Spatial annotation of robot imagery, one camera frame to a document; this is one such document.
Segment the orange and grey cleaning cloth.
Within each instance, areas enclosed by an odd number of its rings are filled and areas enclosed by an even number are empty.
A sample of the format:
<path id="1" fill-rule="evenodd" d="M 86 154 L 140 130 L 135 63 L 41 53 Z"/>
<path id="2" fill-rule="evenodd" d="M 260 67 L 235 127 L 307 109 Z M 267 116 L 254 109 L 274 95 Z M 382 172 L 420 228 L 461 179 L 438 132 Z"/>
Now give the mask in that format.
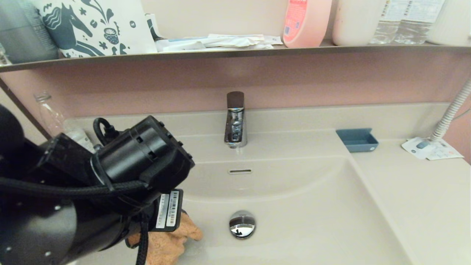
<path id="1" fill-rule="evenodd" d="M 139 265 L 176 265 L 185 252 L 189 240 L 200 241 L 202 230 L 193 222 L 188 213 L 182 210 L 180 226 L 170 233 L 149 232 L 146 261 Z"/>

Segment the chrome faucet with brown handle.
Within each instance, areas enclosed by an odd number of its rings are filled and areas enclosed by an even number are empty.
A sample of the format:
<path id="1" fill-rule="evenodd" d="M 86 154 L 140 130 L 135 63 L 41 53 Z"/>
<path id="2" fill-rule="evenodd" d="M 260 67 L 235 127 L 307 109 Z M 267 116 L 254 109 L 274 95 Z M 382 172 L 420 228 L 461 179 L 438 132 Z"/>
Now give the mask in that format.
<path id="1" fill-rule="evenodd" d="M 227 94 L 227 116 L 224 141 L 231 149 L 242 148 L 247 144 L 245 100 L 243 92 Z"/>

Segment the chrome sink drain stopper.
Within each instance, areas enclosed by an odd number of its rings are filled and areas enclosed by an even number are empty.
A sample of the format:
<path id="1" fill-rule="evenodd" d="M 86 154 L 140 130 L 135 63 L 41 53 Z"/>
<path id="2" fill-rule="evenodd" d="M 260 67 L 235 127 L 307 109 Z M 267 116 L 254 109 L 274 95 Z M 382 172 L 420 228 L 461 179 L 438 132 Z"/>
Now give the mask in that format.
<path id="1" fill-rule="evenodd" d="M 230 233 L 237 239 L 248 239 L 257 227 L 254 215 L 247 210 L 239 210 L 229 218 Z"/>

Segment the black tag with barcode stickers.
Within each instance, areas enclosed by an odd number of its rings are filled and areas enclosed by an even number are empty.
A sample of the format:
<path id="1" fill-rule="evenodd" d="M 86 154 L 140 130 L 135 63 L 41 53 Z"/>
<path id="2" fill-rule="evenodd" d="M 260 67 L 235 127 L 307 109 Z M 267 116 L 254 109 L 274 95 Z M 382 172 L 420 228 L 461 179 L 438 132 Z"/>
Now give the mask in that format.
<path id="1" fill-rule="evenodd" d="M 153 232 L 171 233 L 180 226 L 184 191 L 180 188 L 160 195 Z"/>

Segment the clear uncapped plastic water bottle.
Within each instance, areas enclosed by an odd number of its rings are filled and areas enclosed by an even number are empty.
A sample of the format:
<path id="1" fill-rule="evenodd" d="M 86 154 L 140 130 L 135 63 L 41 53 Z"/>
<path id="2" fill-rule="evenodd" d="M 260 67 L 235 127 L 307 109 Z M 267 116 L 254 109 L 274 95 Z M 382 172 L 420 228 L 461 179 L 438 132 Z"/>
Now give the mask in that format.
<path id="1" fill-rule="evenodd" d="M 52 137 L 64 133 L 89 152 L 95 152 L 93 143 L 84 129 L 69 118 L 66 112 L 62 111 L 60 104 L 49 92 L 38 92 L 33 96 L 38 104 L 41 121 Z"/>

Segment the white packet with blue stripe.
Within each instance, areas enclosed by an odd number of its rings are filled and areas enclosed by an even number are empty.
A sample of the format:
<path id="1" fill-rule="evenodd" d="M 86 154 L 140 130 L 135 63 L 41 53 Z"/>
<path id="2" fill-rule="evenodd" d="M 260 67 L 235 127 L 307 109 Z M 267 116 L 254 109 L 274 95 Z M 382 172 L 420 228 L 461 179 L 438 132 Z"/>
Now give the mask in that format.
<path id="1" fill-rule="evenodd" d="M 207 49 L 207 44 L 214 44 L 223 38 L 186 38 L 186 39 L 161 39 L 155 41 L 158 52 L 186 52 Z"/>

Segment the white pouch with black print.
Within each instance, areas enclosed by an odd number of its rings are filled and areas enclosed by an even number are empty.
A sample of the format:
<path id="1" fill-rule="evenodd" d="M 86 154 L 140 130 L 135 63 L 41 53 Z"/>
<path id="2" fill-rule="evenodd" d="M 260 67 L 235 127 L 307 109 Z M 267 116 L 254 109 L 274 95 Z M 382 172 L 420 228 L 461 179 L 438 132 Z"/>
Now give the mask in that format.
<path id="1" fill-rule="evenodd" d="M 145 17 L 153 40 L 166 40 L 167 38 L 162 35 L 158 29 L 155 14 L 145 13 Z"/>

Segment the white bag with horse print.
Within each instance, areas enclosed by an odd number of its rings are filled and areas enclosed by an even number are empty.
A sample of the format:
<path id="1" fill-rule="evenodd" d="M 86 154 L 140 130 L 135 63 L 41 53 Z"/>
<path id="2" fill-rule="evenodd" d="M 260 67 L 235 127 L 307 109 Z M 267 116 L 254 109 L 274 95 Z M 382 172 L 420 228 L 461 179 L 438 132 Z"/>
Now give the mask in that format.
<path id="1" fill-rule="evenodd" d="M 141 0 L 32 0 L 66 58 L 156 53 Z"/>

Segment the grey cylindrical container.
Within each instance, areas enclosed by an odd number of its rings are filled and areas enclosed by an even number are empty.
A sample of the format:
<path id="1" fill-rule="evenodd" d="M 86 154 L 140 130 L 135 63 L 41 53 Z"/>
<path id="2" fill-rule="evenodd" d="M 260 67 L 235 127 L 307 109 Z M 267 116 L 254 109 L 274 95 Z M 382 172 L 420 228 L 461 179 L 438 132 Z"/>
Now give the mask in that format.
<path id="1" fill-rule="evenodd" d="M 0 0 L 0 45 L 13 64 L 59 58 L 33 0 Z"/>

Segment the pink lotion bottle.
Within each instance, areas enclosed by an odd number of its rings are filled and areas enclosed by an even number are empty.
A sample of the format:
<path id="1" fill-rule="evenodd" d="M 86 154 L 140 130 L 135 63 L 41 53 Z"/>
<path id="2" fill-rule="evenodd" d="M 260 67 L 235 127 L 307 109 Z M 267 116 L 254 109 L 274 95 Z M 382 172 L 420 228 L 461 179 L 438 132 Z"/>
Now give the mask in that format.
<path id="1" fill-rule="evenodd" d="M 331 13 L 332 0 L 288 0 L 283 42 L 289 48 L 319 47 Z"/>

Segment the white packet with blue logo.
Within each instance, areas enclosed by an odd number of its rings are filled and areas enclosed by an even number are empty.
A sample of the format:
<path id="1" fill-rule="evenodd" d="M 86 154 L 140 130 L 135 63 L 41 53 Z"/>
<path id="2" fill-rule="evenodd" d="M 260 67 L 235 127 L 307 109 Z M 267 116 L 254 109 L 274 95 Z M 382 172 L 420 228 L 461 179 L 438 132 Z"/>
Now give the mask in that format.
<path id="1" fill-rule="evenodd" d="M 437 148 L 438 141 L 429 138 L 415 137 L 408 139 L 401 146 L 402 148 L 420 160 L 429 157 Z"/>

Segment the clear labelled water bottle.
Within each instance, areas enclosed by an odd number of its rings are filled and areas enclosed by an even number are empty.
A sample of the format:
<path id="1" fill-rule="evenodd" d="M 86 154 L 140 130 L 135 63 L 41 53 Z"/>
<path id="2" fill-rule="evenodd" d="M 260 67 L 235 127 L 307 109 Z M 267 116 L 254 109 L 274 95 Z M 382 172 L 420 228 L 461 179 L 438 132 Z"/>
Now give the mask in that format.
<path id="1" fill-rule="evenodd" d="M 385 0 L 380 20 L 370 44 L 391 43 L 404 17 L 407 0 Z"/>
<path id="2" fill-rule="evenodd" d="M 446 0 L 407 0 L 406 9 L 393 39 L 400 44 L 423 44 Z"/>

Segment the white printed paper leaflet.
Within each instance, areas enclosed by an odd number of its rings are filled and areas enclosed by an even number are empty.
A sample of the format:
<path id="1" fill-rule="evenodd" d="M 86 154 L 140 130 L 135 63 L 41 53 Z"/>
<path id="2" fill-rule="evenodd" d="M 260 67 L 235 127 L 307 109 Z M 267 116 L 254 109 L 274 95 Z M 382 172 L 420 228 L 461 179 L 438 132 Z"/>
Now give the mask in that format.
<path id="1" fill-rule="evenodd" d="M 431 142 L 431 146 L 433 150 L 427 156 L 427 160 L 443 160 L 443 159 L 451 159 L 451 158 L 464 158 L 464 156 L 459 153 L 455 148 L 453 148 L 450 144 L 446 141 L 441 139 L 440 141 Z"/>

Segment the white ribbed container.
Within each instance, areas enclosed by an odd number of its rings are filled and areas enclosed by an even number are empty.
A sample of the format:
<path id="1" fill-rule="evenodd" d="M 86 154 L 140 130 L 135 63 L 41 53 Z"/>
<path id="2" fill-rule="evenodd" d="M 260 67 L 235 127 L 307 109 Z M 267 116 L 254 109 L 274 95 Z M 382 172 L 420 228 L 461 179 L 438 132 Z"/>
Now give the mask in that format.
<path id="1" fill-rule="evenodd" d="M 471 47 L 471 0 L 445 0 L 426 42 Z"/>

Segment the brown wall shelf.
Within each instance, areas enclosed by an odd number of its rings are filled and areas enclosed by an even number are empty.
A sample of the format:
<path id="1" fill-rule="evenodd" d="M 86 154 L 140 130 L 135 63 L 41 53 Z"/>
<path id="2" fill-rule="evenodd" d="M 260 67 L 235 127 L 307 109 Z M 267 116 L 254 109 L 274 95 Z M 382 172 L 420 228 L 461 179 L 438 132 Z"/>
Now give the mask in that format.
<path id="1" fill-rule="evenodd" d="M 471 54 L 471 47 L 449 46 L 425 43 L 421 45 L 366 45 L 366 46 L 335 46 L 332 41 L 323 40 L 320 47 L 277 47 L 269 50 L 234 50 L 234 51 L 209 51 L 209 52 L 176 52 L 176 53 L 147 53 L 135 55 L 113 55 L 83 58 L 64 58 L 31 63 L 0 66 L 0 73 L 32 70 L 37 68 L 93 65 L 101 63 L 116 63 L 128 61 L 162 61 L 177 59 L 218 59 L 218 58 L 244 58 L 266 56 L 301 56 L 335 53 L 362 53 L 362 52 L 453 52 L 458 54 Z"/>

